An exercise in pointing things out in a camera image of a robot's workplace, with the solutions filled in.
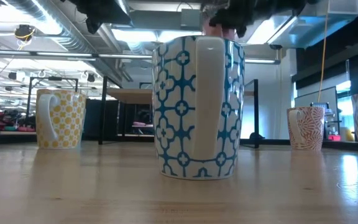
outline yellow cable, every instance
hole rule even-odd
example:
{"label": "yellow cable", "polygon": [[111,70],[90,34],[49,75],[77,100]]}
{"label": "yellow cable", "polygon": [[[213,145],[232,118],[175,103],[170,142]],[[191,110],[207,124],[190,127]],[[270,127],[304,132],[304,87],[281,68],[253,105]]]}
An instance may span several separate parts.
{"label": "yellow cable", "polygon": [[324,67],[326,62],[326,46],[327,46],[327,27],[328,27],[328,10],[329,10],[329,2],[327,5],[327,13],[326,13],[326,25],[324,28],[324,45],[323,45],[323,62],[321,63],[321,79],[320,79],[320,89],[318,91],[318,99],[317,103],[320,102],[321,89],[323,88],[323,78],[324,78]]}

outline table leg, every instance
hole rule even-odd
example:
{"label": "table leg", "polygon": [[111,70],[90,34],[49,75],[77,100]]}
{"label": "table leg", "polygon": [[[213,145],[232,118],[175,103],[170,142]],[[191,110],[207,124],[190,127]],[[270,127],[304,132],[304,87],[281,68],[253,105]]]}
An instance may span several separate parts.
{"label": "table leg", "polygon": [[127,125],[127,105],[126,103],[122,104],[122,137],[125,137],[125,130],[126,130],[126,125]]}

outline blue patterned mug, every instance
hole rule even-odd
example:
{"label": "blue patterned mug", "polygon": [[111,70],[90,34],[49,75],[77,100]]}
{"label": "blue patterned mug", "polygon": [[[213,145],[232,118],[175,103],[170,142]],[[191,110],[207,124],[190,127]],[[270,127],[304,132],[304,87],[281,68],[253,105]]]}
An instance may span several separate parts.
{"label": "blue patterned mug", "polygon": [[233,175],[244,95],[244,50],[219,37],[180,37],[153,51],[158,165],[181,179]]}

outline wooden table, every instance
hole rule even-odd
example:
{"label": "wooden table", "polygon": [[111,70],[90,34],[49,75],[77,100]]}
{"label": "wooden table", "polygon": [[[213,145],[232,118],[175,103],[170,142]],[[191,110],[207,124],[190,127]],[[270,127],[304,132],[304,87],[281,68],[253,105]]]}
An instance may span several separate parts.
{"label": "wooden table", "polygon": [[243,148],[234,177],[209,181],[156,163],[153,143],[0,145],[0,223],[358,223],[358,152]]}
{"label": "wooden table", "polygon": [[107,94],[128,104],[152,104],[152,90],[109,88]]}

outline yellow object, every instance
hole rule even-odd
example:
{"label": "yellow object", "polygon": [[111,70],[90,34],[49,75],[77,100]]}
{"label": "yellow object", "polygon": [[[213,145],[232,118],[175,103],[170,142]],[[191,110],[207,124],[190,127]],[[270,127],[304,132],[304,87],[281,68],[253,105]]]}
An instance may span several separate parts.
{"label": "yellow object", "polygon": [[40,149],[71,149],[75,148],[81,140],[82,125],[85,111],[86,96],[81,93],[66,90],[38,90],[37,107],[43,94],[53,94],[59,98],[59,105],[50,108],[49,116],[53,129],[57,133],[57,139],[49,139],[46,128],[49,124],[43,124],[39,113],[36,116],[37,142]]}
{"label": "yellow object", "polygon": [[354,136],[349,128],[345,130],[345,134],[346,134],[346,141],[354,141]]}

